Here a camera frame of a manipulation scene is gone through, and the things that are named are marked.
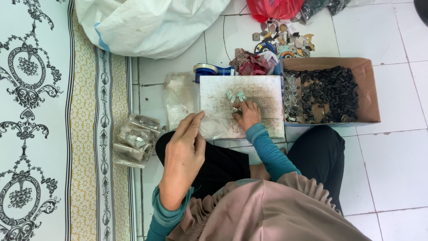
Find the sleeve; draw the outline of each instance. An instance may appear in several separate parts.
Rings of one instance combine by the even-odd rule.
[[[186,196],[181,202],[180,207],[175,211],[169,211],[163,207],[159,195],[159,185],[155,188],[152,195],[153,216],[150,223],[149,232],[147,233],[148,241],[165,241],[172,230],[180,223],[183,213],[190,201],[193,193],[193,187],[190,187]]]
[[[297,172],[302,175],[296,166],[270,139],[268,131],[261,124],[254,124],[247,130],[247,140],[254,146],[257,155],[265,165],[272,181],[276,182],[285,173]]]

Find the black pants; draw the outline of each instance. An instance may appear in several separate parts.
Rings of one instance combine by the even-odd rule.
[[[156,144],[156,153],[164,165],[165,147],[174,132],[161,136]],[[308,179],[315,178],[330,192],[332,203],[342,211],[339,202],[345,165],[345,141],[332,128],[316,126],[304,133],[291,147],[287,157]],[[250,178],[248,154],[207,143],[205,162],[192,186],[193,197],[212,195],[226,183]]]

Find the woman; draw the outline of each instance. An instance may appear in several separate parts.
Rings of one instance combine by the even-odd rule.
[[[317,126],[286,156],[257,104],[240,107],[234,117],[263,164],[250,169],[247,154],[205,142],[204,113],[188,115],[156,144],[164,171],[147,240],[369,240],[341,215],[343,138]]]

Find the red plastic bag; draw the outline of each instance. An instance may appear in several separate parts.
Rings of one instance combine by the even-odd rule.
[[[296,16],[304,0],[247,0],[251,16],[260,23],[268,18],[291,19]]]

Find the white board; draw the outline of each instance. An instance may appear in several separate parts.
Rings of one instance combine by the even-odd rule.
[[[233,106],[225,93],[239,89],[248,100],[257,103],[262,115],[262,124],[271,138],[284,138],[284,107],[282,105],[281,79],[278,75],[250,76],[201,76],[200,109],[212,110],[228,120],[229,131],[222,138],[245,138],[244,131],[230,114]]]

